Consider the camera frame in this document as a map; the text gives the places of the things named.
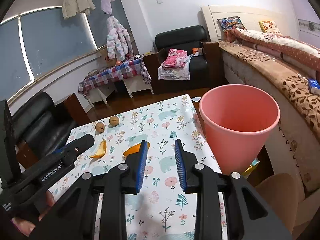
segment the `floral tablecloth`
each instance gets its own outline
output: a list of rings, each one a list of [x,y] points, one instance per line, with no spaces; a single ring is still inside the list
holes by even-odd
[[[184,194],[180,188],[174,157],[174,142],[181,139],[184,149],[195,153],[199,162],[220,172],[210,147],[205,141],[196,110],[189,95],[171,98],[149,106],[117,115],[120,124],[109,128],[109,118],[103,122],[106,129],[96,134],[93,122],[71,131],[68,143],[86,133],[95,137],[95,144],[81,154],[76,167],[50,188],[55,200],[84,172],[98,175],[124,162],[122,153],[142,140],[150,142],[145,178],[138,195],[126,195],[128,240],[184,240],[193,239],[196,221],[196,194]],[[89,158],[105,138],[107,154],[96,160]],[[227,223],[222,194],[219,193],[221,230],[227,238]],[[99,239],[100,194],[95,239]]]

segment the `human hand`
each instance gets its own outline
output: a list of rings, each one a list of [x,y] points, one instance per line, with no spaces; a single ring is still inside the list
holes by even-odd
[[[40,214],[39,216],[39,221],[48,213],[48,211],[50,210],[50,208],[54,205],[55,201],[54,201],[54,197],[51,194],[51,192],[49,190],[47,190],[45,192],[45,197],[46,197],[46,202],[47,202],[47,209]],[[32,230],[36,227],[33,223],[31,223],[30,221],[21,219],[19,217],[15,217],[11,220],[13,222],[13,224],[19,229],[19,231],[21,233],[23,233],[25,236],[29,236],[30,233],[32,232]]]

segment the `blue package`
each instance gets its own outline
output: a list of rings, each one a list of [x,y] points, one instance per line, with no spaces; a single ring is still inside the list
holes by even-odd
[[[311,94],[320,95],[320,85],[314,79],[308,79],[308,87]]]

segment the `metal screw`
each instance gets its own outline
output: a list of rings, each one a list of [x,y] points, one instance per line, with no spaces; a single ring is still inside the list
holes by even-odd
[[[125,164],[125,163],[120,163],[120,164],[118,165],[118,169],[121,170],[121,171],[124,171],[124,170],[126,170],[127,168],[128,168],[128,165]]]
[[[84,173],[84,174],[81,175],[81,178],[82,178],[82,179],[90,179],[90,178],[91,178],[91,174],[88,173],[88,172],[86,172],[86,173]]]
[[[234,178],[234,179],[239,179],[241,177],[240,173],[239,172],[233,172],[231,173],[231,176]]]
[[[195,168],[197,170],[203,170],[204,169],[204,165],[202,163],[197,163],[197,164],[195,164]]]

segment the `black leather armchair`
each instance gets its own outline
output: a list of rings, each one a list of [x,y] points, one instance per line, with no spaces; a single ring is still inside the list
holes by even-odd
[[[153,91],[155,93],[164,93],[212,87],[213,85],[211,84],[210,80],[211,62],[208,60],[207,55],[207,53],[211,53],[209,49],[208,51],[207,49],[203,50],[204,54],[202,56],[191,58],[189,65],[190,81],[158,80],[158,68],[160,64],[167,58],[171,48],[183,49],[188,52],[188,55],[191,55],[193,48],[203,48],[205,42],[207,41],[208,38],[206,31],[200,25],[158,34],[155,38],[155,45],[158,49],[158,52],[143,57],[144,63],[152,79],[151,85]],[[214,47],[216,48],[215,54],[218,55],[217,57],[220,57],[219,45],[215,44]]]
[[[45,92],[39,92],[30,98],[12,116],[12,123],[19,152],[22,151],[22,155],[29,158],[24,162],[25,165],[22,164],[21,154],[18,152],[20,159],[18,156],[17,158],[24,167],[31,166],[37,160],[64,146],[71,130],[83,125],[71,117],[63,103],[55,105]]]

